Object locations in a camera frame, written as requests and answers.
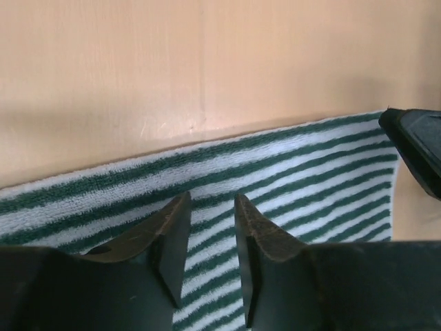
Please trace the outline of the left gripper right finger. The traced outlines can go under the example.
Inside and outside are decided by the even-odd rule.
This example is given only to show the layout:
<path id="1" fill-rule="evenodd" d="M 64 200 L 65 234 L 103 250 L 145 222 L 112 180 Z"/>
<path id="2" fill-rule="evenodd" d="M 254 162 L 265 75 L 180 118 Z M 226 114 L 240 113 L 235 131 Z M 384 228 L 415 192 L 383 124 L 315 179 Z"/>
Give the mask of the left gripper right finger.
<path id="1" fill-rule="evenodd" d="M 439 330 L 440 243 L 306 244 L 234 200 L 250 330 Z"/>

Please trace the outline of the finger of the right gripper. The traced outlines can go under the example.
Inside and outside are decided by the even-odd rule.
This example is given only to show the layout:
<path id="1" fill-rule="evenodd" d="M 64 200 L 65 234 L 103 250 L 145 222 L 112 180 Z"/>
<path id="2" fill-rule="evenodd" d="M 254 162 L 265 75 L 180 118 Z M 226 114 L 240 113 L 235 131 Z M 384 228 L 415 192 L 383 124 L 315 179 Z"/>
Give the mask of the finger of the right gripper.
<path id="1" fill-rule="evenodd" d="M 440 198 L 440 112 L 389 108 L 378 120 L 423 190 Z"/>

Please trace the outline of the black white striped towel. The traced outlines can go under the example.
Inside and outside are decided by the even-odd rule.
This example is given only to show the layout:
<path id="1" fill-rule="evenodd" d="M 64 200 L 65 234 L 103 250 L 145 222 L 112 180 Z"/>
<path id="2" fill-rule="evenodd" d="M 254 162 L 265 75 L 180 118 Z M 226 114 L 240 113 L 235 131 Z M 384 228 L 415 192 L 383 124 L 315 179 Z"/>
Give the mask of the black white striped towel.
<path id="1" fill-rule="evenodd" d="M 1 243 L 87 252 L 192 196 L 174 330 L 244 330 L 234 230 L 243 194 L 307 242 L 391 238 L 398 154 L 379 113 L 201 143 L 1 191 Z"/>

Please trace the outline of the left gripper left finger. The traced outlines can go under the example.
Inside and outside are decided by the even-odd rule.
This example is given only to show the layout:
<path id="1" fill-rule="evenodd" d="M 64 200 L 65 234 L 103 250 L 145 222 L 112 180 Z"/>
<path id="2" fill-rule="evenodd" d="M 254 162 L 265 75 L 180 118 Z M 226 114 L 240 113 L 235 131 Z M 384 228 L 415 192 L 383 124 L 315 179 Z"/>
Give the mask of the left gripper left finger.
<path id="1" fill-rule="evenodd" d="M 86 254 L 1 248 L 2 330 L 170 330 L 191 219 L 183 193 Z"/>

